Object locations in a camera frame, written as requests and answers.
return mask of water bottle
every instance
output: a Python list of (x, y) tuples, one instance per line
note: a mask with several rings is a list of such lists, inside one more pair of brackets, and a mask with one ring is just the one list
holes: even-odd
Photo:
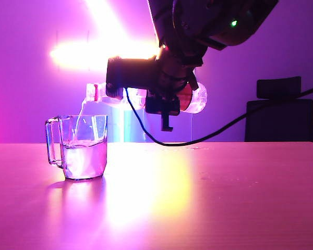
[[(131, 110), (131, 106), (126, 97), (126, 91), (123, 89), (123, 99), (108, 97), (105, 93), (106, 83), (87, 83), (86, 86), (86, 102), (103, 102), (111, 107), (121, 108), (122, 110)], [(191, 93), (178, 94), (180, 100), (181, 111), (196, 114), (201, 112), (207, 103), (207, 90), (203, 84), (198, 82), (198, 89)], [(135, 108), (139, 110), (145, 107), (146, 90), (128, 88), (129, 98)]]
[(198, 82), (198, 89), (192, 92), (191, 102), (189, 106), (185, 110), (183, 110), (183, 112), (197, 114), (205, 108), (207, 100), (207, 89), (203, 84)]
[[(131, 110), (131, 106), (126, 97), (126, 91), (123, 89), (123, 99), (108, 97), (105, 93), (106, 83), (87, 83), (86, 101), (103, 102), (111, 107), (121, 108), (122, 110)], [(145, 107), (146, 90), (128, 88), (129, 98), (135, 110)]]

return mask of black office chair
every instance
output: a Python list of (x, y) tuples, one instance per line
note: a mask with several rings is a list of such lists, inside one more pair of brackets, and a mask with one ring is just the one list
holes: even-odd
[(282, 101), (300, 89), (301, 77), (258, 80), (257, 97), (266, 100), (249, 101), (247, 111), (274, 105), (246, 118), (245, 142), (313, 142), (313, 100)]

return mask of chair backrest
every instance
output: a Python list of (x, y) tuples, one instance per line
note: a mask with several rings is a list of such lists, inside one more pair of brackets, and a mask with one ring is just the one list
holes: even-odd
[[(247, 111), (274, 100), (250, 101)], [(246, 118), (245, 142), (313, 142), (313, 100), (295, 99), (264, 108)]]

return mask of green led light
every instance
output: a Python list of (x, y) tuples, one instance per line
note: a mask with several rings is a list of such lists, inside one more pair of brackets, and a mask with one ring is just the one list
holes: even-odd
[(237, 24), (238, 24), (238, 21), (234, 20), (231, 22), (231, 27), (235, 27), (235, 26), (237, 26)]

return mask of water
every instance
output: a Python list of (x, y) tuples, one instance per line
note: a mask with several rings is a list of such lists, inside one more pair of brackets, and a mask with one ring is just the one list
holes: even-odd
[(79, 117), (78, 117), (78, 120), (77, 120), (77, 124), (75, 125), (75, 133), (73, 134), (74, 138), (76, 138), (76, 135), (78, 134), (78, 127), (79, 127), (80, 116), (82, 115), (83, 110), (85, 109), (85, 104), (86, 103), (87, 103), (87, 100), (85, 98), (85, 99), (83, 99), (83, 101), (81, 103), (81, 109), (80, 109), (80, 112), (79, 112)]
[(63, 170), (70, 179), (101, 176), (106, 166), (107, 141), (70, 141), (62, 145)]

